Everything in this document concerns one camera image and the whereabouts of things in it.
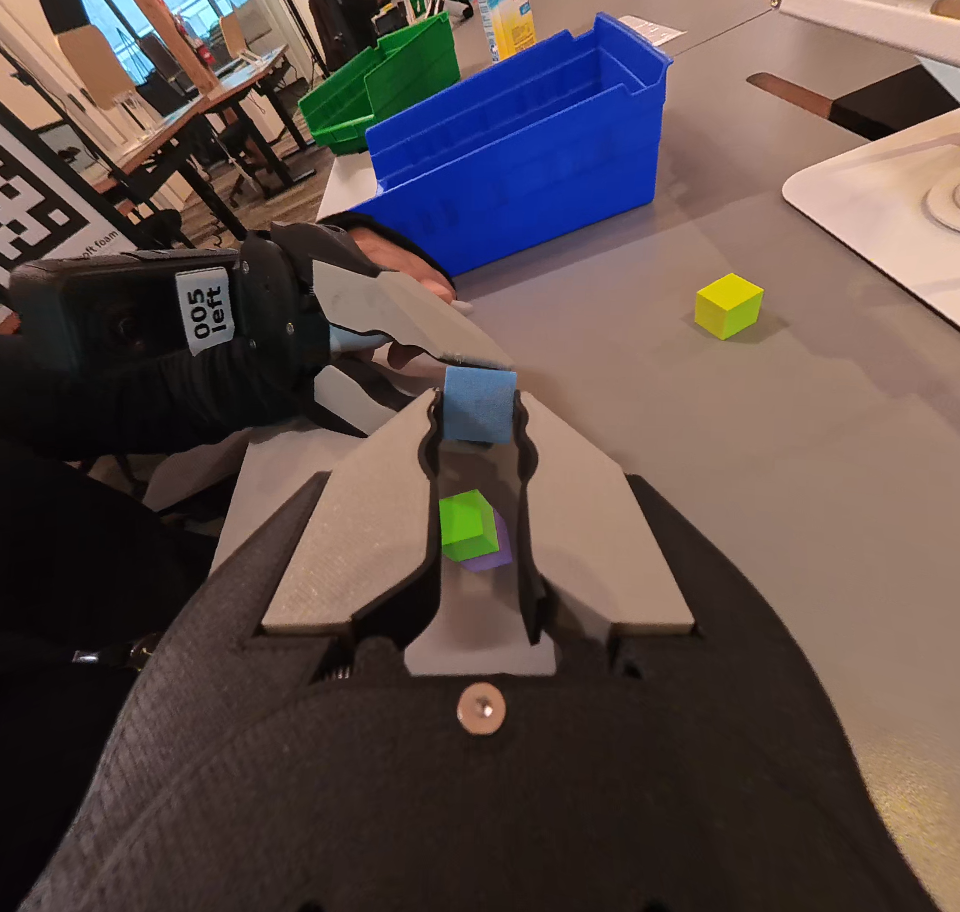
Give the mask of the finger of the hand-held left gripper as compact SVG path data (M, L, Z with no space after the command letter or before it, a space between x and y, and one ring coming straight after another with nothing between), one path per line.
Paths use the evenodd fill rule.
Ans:
M370 277L314 260L313 294L329 323L333 355L394 342L451 366L514 368L478 326L403 272Z
M400 411L400 391L359 353L373 353L392 339L329 328L330 362L314 378L314 400L359 434L371 435Z

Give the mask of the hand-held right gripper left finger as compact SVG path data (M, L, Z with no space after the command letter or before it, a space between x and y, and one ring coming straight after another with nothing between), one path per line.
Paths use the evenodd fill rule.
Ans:
M328 475L263 616L265 632L411 645L441 598L438 390L407 405Z

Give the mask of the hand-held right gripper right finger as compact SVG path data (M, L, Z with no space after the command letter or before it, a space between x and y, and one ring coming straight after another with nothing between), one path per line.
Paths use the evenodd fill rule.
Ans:
M694 617L620 465L527 392L514 400L520 614L606 645L688 634Z

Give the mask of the purple foam cube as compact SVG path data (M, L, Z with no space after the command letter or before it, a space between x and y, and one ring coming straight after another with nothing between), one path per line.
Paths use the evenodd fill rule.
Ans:
M498 549L492 553L461 560L460 565L468 571L479 573L508 565L513 561L509 528L503 516L496 509L493 510L493 517L496 525Z

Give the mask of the green foam cube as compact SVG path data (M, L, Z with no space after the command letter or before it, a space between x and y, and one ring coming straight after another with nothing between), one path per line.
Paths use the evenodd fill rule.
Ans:
M438 500L442 553L455 562L499 552L495 510L476 488Z

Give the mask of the light blue foam cube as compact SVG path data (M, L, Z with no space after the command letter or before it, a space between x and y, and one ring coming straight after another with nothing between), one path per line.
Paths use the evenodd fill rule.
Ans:
M513 438L518 376L511 370L448 366L442 394L442 437L482 444Z

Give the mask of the yellow foam cube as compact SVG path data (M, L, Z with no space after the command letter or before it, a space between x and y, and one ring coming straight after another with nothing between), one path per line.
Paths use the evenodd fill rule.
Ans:
M763 295L762 287L729 273L696 293L694 322L725 341L757 322Z

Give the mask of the person's left hand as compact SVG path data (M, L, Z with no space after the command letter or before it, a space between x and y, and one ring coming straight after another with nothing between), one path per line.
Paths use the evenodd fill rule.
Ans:
M348 234L364 255L379 267L402 272L418 281L462 315L469 317L473 314L474 307L458 298L452 281L425 258L364 227L354 228Z

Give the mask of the blue plastic bin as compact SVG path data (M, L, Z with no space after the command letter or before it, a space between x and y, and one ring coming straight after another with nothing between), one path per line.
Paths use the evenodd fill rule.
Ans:
M355 210L456 276L646 206L672 63L598 13L373 127Z

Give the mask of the green plastic bin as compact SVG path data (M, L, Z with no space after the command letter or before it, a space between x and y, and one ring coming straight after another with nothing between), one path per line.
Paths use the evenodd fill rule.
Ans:
M366 48L298 102L318 147L336 156L367 150L366 132L376 123L367 76L378 69L382 55Z
M360 56L367 65L364 89L375 124L461 81L445 11L380 38Z

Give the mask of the wooden desk black legs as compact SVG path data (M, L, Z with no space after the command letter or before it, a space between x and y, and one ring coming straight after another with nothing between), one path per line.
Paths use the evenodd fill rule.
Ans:
M187 145L188 137L196 126L209 126L208 115L231 112L240 128L239 139L250 139L267 163L267 170L280 182L280 189L265 193L273 198L301 185L316 176L316 171L306 170L292 174L286 160L279 157L242 106L242 101L251 93L265 97L281 120L282 126L294 139L296 150L305 152L315 147L307 141L279 99L275 83L275 69L285 58L287 47L271 51L252 64L233 71L220 80L219 86L206 96L198 96L174 115L164 119L154 130L146 133L132 148L116 160L102 158L105 174L93 181L93 188L106 194L114 188L125 191L132 202L149 201L171 175L180 175L225 229L236 238L244 238L246 227L237 219L234 210L220 198L210 181L204 179L192 163L193 154Z

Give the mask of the tan chair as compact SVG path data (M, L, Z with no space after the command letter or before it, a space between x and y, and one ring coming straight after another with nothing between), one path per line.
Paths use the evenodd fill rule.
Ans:
M54 38L96 107L110 110L137 93L137 85L97 27L85 25Z

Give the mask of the wooden beam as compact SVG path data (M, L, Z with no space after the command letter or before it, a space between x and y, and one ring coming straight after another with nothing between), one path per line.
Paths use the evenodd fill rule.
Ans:
M133 0L151 27L173 55L186 76L202 96L207 96L219 87L219 80L195 54L193 48L178 30L174 16L163 0Z

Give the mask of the white paper label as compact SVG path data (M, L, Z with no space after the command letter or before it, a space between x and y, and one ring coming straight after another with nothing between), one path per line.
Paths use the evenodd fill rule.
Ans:
M658 48L662 48L667 43L686 34L683 30L659 25L631 15L623 15L618 18L618 21Z

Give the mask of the white document stand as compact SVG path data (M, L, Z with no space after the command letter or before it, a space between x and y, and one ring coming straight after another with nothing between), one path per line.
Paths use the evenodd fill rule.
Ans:
M958 98L958 0L770 0L780 14L912 54ZM958 110L790 177L784 199L959 324Z

